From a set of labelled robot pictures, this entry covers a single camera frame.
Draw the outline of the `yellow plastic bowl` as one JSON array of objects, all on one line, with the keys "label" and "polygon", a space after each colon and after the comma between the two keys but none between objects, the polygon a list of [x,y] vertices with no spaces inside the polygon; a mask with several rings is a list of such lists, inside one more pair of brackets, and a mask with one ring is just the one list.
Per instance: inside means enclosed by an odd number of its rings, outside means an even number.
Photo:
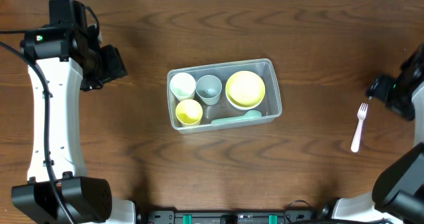
[{"label": "yellow plastic bowl", "polygon": [[225,92],[229,92],[233,101],[242,106],[252,105],[266,92],[263,79],[254,72],[239,71],[234,73],[226,82]]}]

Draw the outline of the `pink plastic fork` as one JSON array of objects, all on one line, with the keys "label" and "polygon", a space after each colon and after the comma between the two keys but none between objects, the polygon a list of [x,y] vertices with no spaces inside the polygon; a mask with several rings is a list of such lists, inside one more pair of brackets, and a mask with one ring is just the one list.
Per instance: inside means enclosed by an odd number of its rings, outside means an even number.
[{"label": "pink plastic fork", "polygon": [[357,113],[358,124],[357,124],[356,130],[352,139],[352,143],[350,146],[350,150],[354,153],[357,153],[359,151],[360,140],[362,136],[362,127],[363,127],[363,122],[367,115],[367,110],[368,110],[367,103],[362,103],[358,109],[358,113]]}]

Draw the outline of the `white plastic bowl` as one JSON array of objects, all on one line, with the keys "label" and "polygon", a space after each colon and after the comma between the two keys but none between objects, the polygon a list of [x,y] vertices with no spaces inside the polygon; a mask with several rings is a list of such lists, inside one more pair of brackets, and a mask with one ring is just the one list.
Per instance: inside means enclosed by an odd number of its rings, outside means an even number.
[{"label": "white plastic bowl", "polygon": [[256,107],[258,107],[261,103],[262,103],[262,101],[264,100],[264,98],[265,98],[265,95],[266,95],[266,92],[264,92],[264,93],[261,93],[260,94],[260,96],[259,96],[259,98],[252,104],[252,105],[249,105],[249,106],[242,106],[242,105],[238,105],[238,104],[236,104],[234,101],[233,101],[233,99],[232,99],[232,97],[229,95],[229,92],[225,92],[225,95],[226,95],[226,98],[227,98],[227,101],[234,107],[234,108],[236,108],[236,109],[238,109],[238,110],[241,110],[241,111],[247,111],[247,110],[251,110],[251,109],[254,109],[254,108],[256,108]]}]

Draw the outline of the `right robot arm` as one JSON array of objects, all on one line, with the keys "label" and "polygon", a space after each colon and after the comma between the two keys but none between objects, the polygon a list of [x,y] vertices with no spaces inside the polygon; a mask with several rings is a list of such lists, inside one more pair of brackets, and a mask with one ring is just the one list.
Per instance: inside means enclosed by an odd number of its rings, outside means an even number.
[{"label": "right robot arm", "polygon": [[370,99],[414,121],[413,148],[385,169],[373,190],[338,199],[322,210],[325,223],[423,222],[423,46],[401,65],[398,77],[380,74],[366,90]]}]

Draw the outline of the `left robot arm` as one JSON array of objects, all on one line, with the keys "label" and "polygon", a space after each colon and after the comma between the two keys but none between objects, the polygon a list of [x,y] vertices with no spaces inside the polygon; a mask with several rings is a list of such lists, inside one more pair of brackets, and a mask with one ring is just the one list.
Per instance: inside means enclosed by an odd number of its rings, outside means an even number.
[{"label": "left robot arm", "polygon": [[48,25],[28,30],[18,55],[28,64],[34,142],[27,183],[13,205],[36,223],[135,223],[132,201],[113,197],[108,181],[87,175],[80,142],[79,94],[126,76],[117,48],[102,45],[91,9],[51,0]]}]

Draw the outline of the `white plastic cup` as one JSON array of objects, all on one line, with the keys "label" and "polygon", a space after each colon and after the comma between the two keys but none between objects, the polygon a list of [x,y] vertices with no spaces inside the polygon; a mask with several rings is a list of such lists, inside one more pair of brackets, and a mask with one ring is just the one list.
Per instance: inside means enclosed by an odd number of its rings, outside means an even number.
[{"label": "white plastic cup", "polygon": [[182,72],[174,75],[170,80],[171,92],[179,101],[193,99],[195,97],[196,81],[188,73]]}]

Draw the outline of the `grey plastic cup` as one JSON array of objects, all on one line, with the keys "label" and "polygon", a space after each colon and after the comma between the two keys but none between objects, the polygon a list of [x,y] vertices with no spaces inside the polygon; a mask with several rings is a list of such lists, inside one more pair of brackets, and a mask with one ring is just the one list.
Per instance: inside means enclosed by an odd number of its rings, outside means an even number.
[{"label": "grey plastic cup", "polygon": [[222,88],[222,82],[218,77],[205,75],[198,79],[195,90],[206,105],[214,105],[220,99]]}]

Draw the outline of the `mint green plastic spoon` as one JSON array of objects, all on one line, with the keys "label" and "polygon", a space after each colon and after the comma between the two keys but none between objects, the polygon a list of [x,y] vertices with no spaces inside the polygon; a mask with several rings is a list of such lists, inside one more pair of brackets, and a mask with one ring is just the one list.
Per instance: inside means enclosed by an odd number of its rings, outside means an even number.
[{"label": "mint green plastic spoon", "polygon": [[262,116],[262,113],[257,110],[250,110],[247,111],[244,115],[236,116],[236,117],[227,117],[227,118],[220,118],[212,120],[212,125],[218,125],[223,123],[231,123],[231,122],[237,122],[237,121],[245,121],[249,119],[256,119]]}]

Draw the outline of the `clear plastic container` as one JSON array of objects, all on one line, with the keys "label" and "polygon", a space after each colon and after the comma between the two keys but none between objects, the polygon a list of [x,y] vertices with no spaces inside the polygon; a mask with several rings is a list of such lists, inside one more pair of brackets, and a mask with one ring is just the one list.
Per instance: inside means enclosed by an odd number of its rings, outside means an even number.
[{"label": "clear plastic container", "polygon": [[188,73],[195,80],[202,76],[212,75],[221,80],[223,86],[226,86],[227,80],[236,72],[250,71],[259,75],[264,81],[266,93],[262,102],[255,108],[261,112],[262,116],[254,119],[244,121],[228,121],[221,124],[213,124],[215,119],[223,119],[227,117],[238,117],[244,115],[246,111],[237,109],[232,106],[226,97],[225,90],[221,92],[221,97],[218,103],[214,105],[206,105],[201,98],[196,95],[194,99],[199,102],[203,109],[203,116],[199,125],[194,127],[184,127],[176,116],[176,106],[179,103],[176,96],[172,93],[171,89],[167,90],[168,98],[168,111],[170,114],[170,121],[175,130],[181,134],[199,133],[204,131],[214,131],[219,129],[230,129],[235,127],[243,127],[249,125],[259,125],[262,123],[269,123],[276,117],[282,114],[282,100],[278,79],[271,60],[267,58],[254,59],[254,60],[241,60],[236,62],[224,62],[219,64],[209,64],[203,66],[194,66],[187,68],[179,68],[170,70],[167,75],[167,85],[171,84],[171,79],[178,73]]}]

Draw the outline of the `yellow plastic cup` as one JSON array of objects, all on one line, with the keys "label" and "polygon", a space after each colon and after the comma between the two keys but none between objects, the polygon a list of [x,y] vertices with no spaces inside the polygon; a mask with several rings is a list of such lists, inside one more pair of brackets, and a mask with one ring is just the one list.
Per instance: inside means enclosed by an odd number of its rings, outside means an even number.
[{"label": "yellow plastic cup", "polygon": [[194,99],[186,99],[176,106],[176,117],[183,127],[198,126],[203,116],[203,108]]}]

